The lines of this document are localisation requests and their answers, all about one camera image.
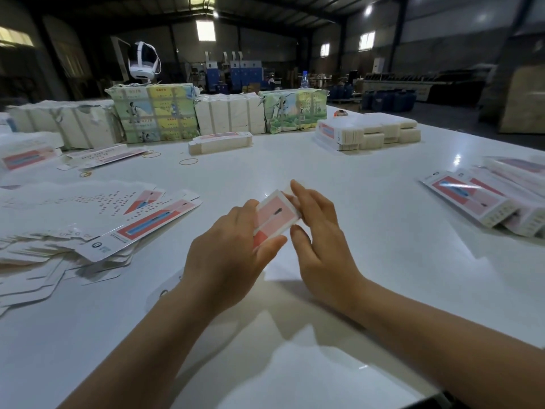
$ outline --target stack of box blanks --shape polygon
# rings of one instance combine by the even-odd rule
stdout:
[[[319,120],[316,137],[336,151],[380,149],[389,143],[419,142],[417,124],[386,113],[351,114]]]

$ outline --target floor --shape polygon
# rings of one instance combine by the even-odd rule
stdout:
[[[347,105],[333,104],[333,106],[354,111],[358,110],[358,105],[355,103]],[[476,108],[432,105],[430,103],[417,102],[411,112],[388,113],[412,118],[425,125],[459,130],[476,136],[545,151],[545,135],[498,133],[496,126],[479,122],[479,110]]]

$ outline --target white table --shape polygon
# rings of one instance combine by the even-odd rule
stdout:
[[[319,147],[312,132],[293,132],[256,136],[251,148],[202,155],[191,166],[179,164],[189,157],[185,143],[165,143],[150,146],[160,157],[96,169],[91,179],[188,188],[204,202],[142,243],[121,277],[88,286],[63,281],[47,301],[0,318],[2,407],[56,407],[144,316],[147,296],[184,265],[194,237],[232,206],[263,199],[291,178],[335,202],[366,277],[545,346],[543,245],[475,226],[415,180],[482,155],[537,151],[421,128],[421,143],[357,155]],[[89,180],[76,170],[35,174],[58,183]],[[288,242],[249,295],[198,340],[173,407],[397,409],[437,391],[363,330],[312,302]]]

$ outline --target white machine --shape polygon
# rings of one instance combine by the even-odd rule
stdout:
[[[137,41],[129,49],[129,73],[135,79],[151,83],[161,73],[161,60],[155,47],[143,41]]]

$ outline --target warehouse ceiling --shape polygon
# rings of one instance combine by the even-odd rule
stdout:
[[[212,18],[274,33],[300,36],[382,0],[22,0],[41,14],[100,33]]]

